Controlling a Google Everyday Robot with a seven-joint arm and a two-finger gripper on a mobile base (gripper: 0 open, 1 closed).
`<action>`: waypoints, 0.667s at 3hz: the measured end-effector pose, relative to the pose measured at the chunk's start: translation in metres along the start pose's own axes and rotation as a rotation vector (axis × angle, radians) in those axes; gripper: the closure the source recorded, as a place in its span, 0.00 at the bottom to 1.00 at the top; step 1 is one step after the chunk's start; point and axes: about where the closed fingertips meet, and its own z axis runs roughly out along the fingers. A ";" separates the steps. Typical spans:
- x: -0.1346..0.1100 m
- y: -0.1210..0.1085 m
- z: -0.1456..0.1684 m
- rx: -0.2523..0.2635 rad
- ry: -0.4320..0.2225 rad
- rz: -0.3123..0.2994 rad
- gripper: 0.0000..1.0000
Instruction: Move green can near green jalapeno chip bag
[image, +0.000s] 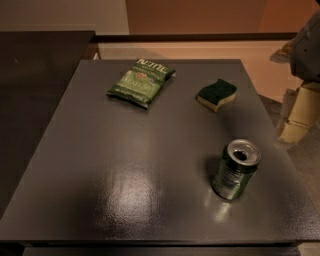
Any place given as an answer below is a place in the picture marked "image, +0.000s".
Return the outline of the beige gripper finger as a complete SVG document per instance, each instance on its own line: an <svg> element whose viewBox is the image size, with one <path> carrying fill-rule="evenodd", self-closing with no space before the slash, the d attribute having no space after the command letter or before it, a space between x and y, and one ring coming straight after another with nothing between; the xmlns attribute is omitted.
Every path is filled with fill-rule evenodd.
<svg viewBox="0 0 320 256"><path fill-rule="evenodd" d="M298 143L319 118L319 83L304 81L296 90L287 89L276 126L277 140L286 144Z"/></svg>

